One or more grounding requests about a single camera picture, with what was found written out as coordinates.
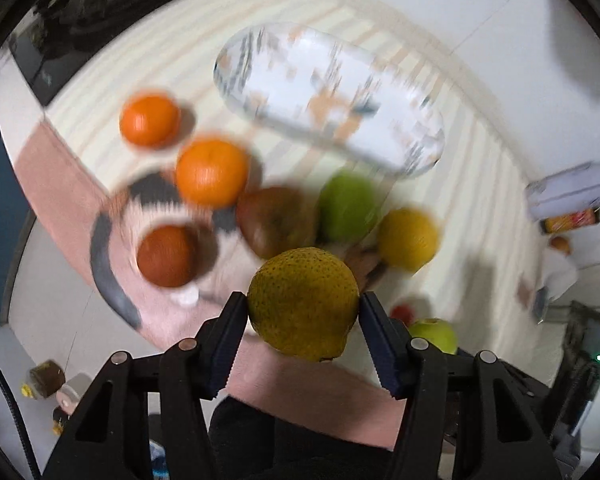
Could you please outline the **green apple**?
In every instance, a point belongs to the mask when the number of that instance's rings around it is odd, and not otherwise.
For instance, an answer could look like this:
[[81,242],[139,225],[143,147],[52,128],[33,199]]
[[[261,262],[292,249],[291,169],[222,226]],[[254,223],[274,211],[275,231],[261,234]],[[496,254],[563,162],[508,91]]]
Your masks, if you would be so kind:
[[426,339],[444,353],[457,352],[458,342],[454,327],[441,318],[423,318],[415,321],[407,329],[412,337]]
[[352,171],[334,174],[321,189],[321,236],[329,243],[354,244],[365,238],[379,220],[373,182]]

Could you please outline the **dark red-orange fruit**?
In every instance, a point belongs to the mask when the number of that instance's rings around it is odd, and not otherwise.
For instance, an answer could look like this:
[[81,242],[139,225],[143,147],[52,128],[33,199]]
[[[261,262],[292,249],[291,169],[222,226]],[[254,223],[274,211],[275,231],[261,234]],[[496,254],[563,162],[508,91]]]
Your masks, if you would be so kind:
[[198,272],[198,238],[189,226],[166,224],[150,231],[140,242],[136,263],[149,283],[178,288]]

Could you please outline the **speckled yellow-green pear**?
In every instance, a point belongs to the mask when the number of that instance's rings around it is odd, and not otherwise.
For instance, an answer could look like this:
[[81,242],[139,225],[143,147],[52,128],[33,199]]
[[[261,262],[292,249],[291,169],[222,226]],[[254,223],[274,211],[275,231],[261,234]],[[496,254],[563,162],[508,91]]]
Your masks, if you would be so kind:
[[287,250],[263,263],[247,299],[252,328],[284,356],[309,362],[342,355],[358,316],[349,267],[316,247]]

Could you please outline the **red-green mango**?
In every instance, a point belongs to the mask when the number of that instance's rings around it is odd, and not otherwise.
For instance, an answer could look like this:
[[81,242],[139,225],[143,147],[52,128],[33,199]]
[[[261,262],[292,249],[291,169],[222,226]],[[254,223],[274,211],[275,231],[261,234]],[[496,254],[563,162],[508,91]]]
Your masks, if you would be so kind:
[[235,214],[242,237],[261,259],[310,247],[316,241],[316,199],[294,186],[270,186],[245,192],[237,202]]

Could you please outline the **large orange mandarin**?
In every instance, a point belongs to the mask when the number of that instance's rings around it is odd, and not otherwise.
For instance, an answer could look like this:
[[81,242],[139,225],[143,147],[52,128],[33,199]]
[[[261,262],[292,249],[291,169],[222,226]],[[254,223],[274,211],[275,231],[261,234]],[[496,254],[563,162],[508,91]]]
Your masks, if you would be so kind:
[[174,181],[187,203],[223,209],[234,205],[248,183],[250,155],[240,145],[206,136],[178,155]]

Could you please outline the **small orange mandarin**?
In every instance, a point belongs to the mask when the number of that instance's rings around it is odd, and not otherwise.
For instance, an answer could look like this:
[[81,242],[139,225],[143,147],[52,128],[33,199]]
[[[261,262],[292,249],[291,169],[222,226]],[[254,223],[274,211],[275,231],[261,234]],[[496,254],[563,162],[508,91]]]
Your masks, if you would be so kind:
[[140,148],[165,148],[180,134],[181,109],[168,94],[144,92],[122,106],[119,129],[122,138]]

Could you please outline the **brown jar on floor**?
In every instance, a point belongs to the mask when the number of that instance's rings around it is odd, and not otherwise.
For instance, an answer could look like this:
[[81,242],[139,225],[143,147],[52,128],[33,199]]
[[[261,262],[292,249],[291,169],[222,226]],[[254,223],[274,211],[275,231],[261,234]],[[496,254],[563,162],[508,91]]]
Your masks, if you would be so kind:
[[47,399],[66,382],[64,370],[53,360],[30,368],[24,376],[20,392],[25,398]]

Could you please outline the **red cherry tomato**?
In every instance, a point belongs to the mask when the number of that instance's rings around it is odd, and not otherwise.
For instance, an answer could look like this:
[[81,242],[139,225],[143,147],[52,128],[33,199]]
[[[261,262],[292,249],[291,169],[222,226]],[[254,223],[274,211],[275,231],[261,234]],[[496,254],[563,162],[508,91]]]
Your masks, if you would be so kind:
[[416,314],[410,304],[397,304],[392,308],[390,318],[401,321],[405,326],[411,326],[416,320]]

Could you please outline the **white cloth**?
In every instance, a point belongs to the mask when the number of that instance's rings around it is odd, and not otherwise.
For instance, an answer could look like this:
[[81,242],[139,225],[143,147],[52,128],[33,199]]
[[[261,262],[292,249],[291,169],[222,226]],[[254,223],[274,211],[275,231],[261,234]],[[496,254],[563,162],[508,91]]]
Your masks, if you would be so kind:
[[519,275],[515,298],[524,309],[547,307],[560,298],[578,279],[578,268],[572,258],[555,248],[544,248],[529,272]]

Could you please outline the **yellow labelled sauce bottle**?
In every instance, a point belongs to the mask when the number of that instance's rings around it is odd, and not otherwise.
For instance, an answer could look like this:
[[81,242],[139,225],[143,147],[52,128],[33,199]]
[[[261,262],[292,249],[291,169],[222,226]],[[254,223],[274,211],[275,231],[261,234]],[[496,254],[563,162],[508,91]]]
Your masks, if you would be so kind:
[[562,216],[543,219],[539,222],[544,234],[569,232],[600,223],[600,206],[563,214]]

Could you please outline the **white cylindrical container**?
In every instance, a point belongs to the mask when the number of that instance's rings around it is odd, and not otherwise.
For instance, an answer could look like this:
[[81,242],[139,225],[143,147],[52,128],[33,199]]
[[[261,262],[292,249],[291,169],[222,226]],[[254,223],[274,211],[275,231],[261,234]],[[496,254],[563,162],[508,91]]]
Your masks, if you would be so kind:
[[533,220],[600,207],[600,163],[587,162],[531,182],[524,192]]

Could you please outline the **striped cat tablecloth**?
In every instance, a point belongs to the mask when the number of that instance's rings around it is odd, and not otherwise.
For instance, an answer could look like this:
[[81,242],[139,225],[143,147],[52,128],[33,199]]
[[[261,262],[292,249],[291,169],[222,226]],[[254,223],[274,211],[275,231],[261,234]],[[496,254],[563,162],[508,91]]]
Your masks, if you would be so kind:
[[270,179],[317,186],[344,166],[339,155],[250,125],[214,88],[212,67],[225,41],[247,26],[279,20],[396,63],[442,111],[448,145],[440,162],[420,177],[378,181],[388,208],[419,206],[439,220],[441,247],[414,276],[387,273],[375,287],[381,303],[412,300],[452,321],[464,350],[489,349],[548,382],[560,344],[542,341],[531,314],[545,243],[528,217],[526,177],[450,76],[452,62],[431,62],[431,42],[374,0],[175,0],[96,55],[49,108],[27,117],[23,107],[33,98],[20,96],[15,112],[1,114],[3,140],[24,194],[69,263],[90,278],[88,245],[100,206],[121,185],[169,163],[168,155],[140,154],[119,136],[117,112],[139,86],[171,89],[193,107],[202,128],[246,140]]

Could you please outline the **oval floral ceramic plate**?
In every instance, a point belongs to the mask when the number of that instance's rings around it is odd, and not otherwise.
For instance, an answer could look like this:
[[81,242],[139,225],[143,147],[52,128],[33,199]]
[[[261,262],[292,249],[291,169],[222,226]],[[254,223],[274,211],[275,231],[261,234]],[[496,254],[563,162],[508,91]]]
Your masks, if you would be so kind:
[[287,136],[364,160],[392,176],[417,176],[441,158],[441,113],[394,64],[294,23],[247,27],[213,67],[232,110]]

